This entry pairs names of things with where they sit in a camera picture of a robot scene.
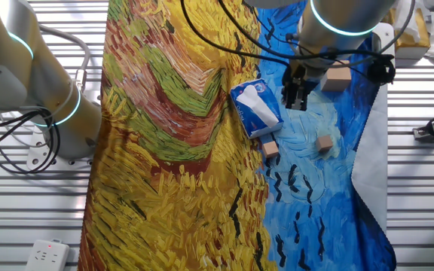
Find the power strip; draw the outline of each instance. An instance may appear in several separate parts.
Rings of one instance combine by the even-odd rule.
[[[25,271],[63,271],[68,253],[69,246],[60,240],[36,240]]]

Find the table surface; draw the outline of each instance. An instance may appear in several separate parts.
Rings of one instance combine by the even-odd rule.
[[[98,96],[108,1],[29,2],[41,23],[88,43],[92,60],[85,94]],[[74,75],[82,61],[81,49],[61,38],[43,36]],[[434,117],[434,65],[425,59],[398,61],[388,105],[387,235],[395,248],[398,271],[434,271],[434,145],[419,145],[411,134],[411,128]],[[17,135],[30,142],[29,131],[18,129]],[[11,137],[2,145],[12,160],[26,163],[27,147]],[[36,177],[15,176],[0,169],[0,271],[24,270],[33,242],[53,238],[70,245],[65,271],[76,271],[89,174],[89,167]]]

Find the small wooden cube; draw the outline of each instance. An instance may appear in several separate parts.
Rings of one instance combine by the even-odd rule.
[[[329,69],[321,80],[322,91],[340,91],[343,92],[351,84],[351,70],[346,68]]]
[[[262,150],[266,158],[276,157],[279,154],[279,148],[274,141],[262,145]]]
[[[320,136],[316,140],[316,148],[320,153],[325,153],[326,151],[331,150],[332,148],[332,140],[330,135]]]

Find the painted cloth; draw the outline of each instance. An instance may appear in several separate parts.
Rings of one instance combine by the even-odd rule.
[[[217,1],[186,2],[215,43],[267,56]],[[226,5],[261,43],[292,53],[241,0]],[[258,15],[283,38],[304,5]],[[179,1],[110,0],[103,58],[103,122],[78,270],[396,268],[350,180],[376,86],[353,73],[344,93],[313,91],[306,112],[280,105],[283,128],[250,141],[228,92],[262,78],[280,100],[285,66],[203,43]],[[323,135],[334,147],[321,155],[314,142]],[[263,160],[261,143],[272,139],[280,155]]]

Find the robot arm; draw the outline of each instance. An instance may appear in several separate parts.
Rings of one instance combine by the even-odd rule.
[[[101,122],[99,106],[85,99],[50,52],[26,0],[0,0],[0,112],[21,106],[57,111],[53,118],[60,128],[61,157],[81,158],[93,151]],[[41,117],[32,121],[45,129]]]
[[[277,8],[299,0],[246,0],[259,8]],[[296,55],[355,50],[393,6],[395,0],[309,0],[298,24]],[[320,82],[336,59],[291,60],[283,77],[283,103],[287,108],[306,110],[307,95]]]

